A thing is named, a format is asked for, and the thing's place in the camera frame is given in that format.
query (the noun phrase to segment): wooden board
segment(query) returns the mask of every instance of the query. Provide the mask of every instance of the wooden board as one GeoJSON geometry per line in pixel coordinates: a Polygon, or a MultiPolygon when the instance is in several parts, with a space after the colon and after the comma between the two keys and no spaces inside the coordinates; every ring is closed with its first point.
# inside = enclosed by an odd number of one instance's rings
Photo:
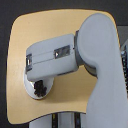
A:
{"type": "MultiPolygon", "coordinates": [[[[42,100],[32,99],[25,90],[23,72],[26,49],[33,43],[74,33],[82,22],[96,11],[54,10],[17,18],[13,24],[7,62],[7,116],[12,124],[61,111],[86,113],[88,98],[96,78],[82,66],[75,73],[55,78],[51,92],[42,100]]],[[[114,22],[111,15],[105,12],[114,22]]]]}

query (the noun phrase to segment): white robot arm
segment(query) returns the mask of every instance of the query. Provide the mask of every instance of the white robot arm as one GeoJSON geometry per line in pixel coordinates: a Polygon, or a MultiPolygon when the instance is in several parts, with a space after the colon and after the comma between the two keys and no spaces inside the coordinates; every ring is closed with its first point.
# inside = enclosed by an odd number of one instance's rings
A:
{"type": "Polygon", "coordinates": [[[32,82],[74,72],[84,64],[98,78],[88,101],[85,127],[128,128],[117,30],[106,15],[88,17],[75,40],[69,34],[33,44],[27,49],[26,62],[27,79],[32,82]]]}

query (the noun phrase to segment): gray plastic casing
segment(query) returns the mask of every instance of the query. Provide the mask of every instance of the gray plastic casing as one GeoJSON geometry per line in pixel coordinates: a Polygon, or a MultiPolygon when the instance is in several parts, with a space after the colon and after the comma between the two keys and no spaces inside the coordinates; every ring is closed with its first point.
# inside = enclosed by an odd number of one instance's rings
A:
{"type": "Polygon", "coordinates": [[[27,79],[32,82],[74,72],[78,69],[73,34],[34,43],[27,49],[26,56],[28,55],[32,55],[32,69],[26,73],[27,79]],[[70,47],[70,53],[56,58],[55,50],[66,46],[70,47]]]}

